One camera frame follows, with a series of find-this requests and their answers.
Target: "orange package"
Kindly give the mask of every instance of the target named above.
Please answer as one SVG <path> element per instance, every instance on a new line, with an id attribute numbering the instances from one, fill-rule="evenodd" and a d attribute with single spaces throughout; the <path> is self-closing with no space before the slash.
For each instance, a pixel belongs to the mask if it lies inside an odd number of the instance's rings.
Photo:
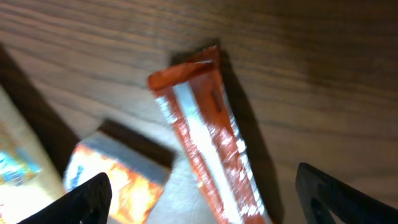
<path id="1" fill-rule="evenodd" d="M 185 148 L 217 221 L 272 223 L 224 92 L 217 46 L 153 73 L 148 86 Z"/>
<path id="2" fill-rule="evenodd" d="M 109 215 L 120 223 L 145 223 L 164 191 L 169 170 L 138 152 L 95 133 L 75 148 L 64 177 L 69 191 L 105 172 L 111 182 Z"/>

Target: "wooden table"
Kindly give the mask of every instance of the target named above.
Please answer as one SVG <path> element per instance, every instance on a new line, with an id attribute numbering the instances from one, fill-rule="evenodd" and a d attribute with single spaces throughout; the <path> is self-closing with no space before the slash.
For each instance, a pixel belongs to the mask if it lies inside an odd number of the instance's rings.
<path id="1" fill-rule="evenodd" d="M 398 208 L 397 9 L 373 0 L 0 0 L 0 42 L 16 63 L 0 81 L 60 173 L 77 140 L 112 119 L 178 155 L 148 223 L 214 223 L 146 78 L 219 41 L 274 219 L 305 223 L 299 162 Z"/>

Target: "tabletop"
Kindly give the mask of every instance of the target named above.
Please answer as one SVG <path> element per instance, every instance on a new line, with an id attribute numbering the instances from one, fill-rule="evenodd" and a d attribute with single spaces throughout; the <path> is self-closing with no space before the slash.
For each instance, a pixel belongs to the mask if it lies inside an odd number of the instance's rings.
<path id="1" fill-rule="evenodd" d="M 148 223 L 214 223 L 146 85 L 219 43 L 229 102 L 276 223 L 305 223 L 307 162 L 398 208 L 397 1 L 0 0 L 1 85 L 60 174 L 104 119 L 176 153 Z"/>

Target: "candy bar wrapper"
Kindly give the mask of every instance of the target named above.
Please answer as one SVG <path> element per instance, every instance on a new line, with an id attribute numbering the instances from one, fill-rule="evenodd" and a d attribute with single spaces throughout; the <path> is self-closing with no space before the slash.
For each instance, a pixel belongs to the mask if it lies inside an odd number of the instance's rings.
<path id="1" fill-rule="evenodd" d="M 47 153 L 0 86 L 0 223 L 18 223 L 64 193 Z"/>
<path id="2" fill-rule="evenodd" d="M 217 221 L 272 223 L 224 91 L 217 46 L 153 73 L 148 86 L 185 148 Z"/>
<path id="3" fill-rule="evenodd" d="M 170 171 L 117 140 L 94 133 L 75 148 L 63 184 L 69 192 L 105 172 L 111 182 L 109 215 L 120 223 L 145 223 Z"/>

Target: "brown wrapper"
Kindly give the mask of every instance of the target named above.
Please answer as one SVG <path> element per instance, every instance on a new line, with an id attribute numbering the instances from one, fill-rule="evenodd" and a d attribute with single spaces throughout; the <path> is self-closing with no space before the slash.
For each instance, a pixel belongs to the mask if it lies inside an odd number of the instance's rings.
<path id="1" fill-rule="evenodd" d="M 148 86 L 185 148 L 217 221 L 271 223 L 224 92 L 217 46 L 153 73 Z"/>

